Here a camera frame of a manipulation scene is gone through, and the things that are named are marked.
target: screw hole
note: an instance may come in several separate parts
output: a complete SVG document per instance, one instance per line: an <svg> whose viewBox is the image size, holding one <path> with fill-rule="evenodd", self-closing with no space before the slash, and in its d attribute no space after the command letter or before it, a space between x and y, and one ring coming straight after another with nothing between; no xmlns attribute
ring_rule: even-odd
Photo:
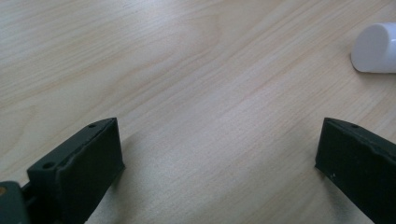
<svg viewBox="0 0 396 224"><path fill-rule="evenodd" d="M5 194L6 192L7 192L7 188L6 187L0 187L0 196Z"/></svg>
<svg viewBox="0 0 396 224"><path fill-rule="evenodd" d="M47 162L43 165L43 169L49 169L55 165L55 162Z"/></svg>

